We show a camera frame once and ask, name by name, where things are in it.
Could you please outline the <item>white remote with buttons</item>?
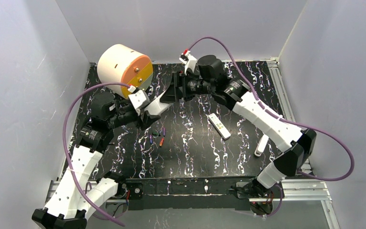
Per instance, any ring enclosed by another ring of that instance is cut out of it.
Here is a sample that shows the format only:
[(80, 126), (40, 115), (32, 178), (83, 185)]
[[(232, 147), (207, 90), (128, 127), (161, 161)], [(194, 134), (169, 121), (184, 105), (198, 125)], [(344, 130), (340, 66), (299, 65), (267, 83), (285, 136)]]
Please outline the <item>white remote with buttons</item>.
[(161, 99), (164, 98), (166, 91), (161, 93), (157, 98), (155, 98), (152, 102), (150, 102), (145, 108), (144, 111), (148, 111), (150, 115), (158, 115), (160, 116), (164, 111), (166, 111), (170, 106), (172, 106), (173, 102), (162, 102)]

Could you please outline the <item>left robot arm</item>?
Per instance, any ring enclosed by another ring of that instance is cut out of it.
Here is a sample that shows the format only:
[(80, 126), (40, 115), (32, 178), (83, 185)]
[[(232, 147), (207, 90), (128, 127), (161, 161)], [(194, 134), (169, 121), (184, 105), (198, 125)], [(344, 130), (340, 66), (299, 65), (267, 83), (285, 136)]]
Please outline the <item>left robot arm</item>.
[(42, 229), (84, 229), (90, 217), (100, 212), (105, 219), (120, 224), (102, 205), (114, 196), (128, 195), (122, 187), (125, 178), (108, 172), (92, 186), (89, 177), (113, 140), (115, 128), (136, 122), (140, 129), (146, 129), (169, 107), (160, 97), (150, 101), (143, 90), (120, 101), (109, 92), (97, 94), (73, 151), (65, 150), (66, 172), (50, 200), (34, 211), (32, 220)]

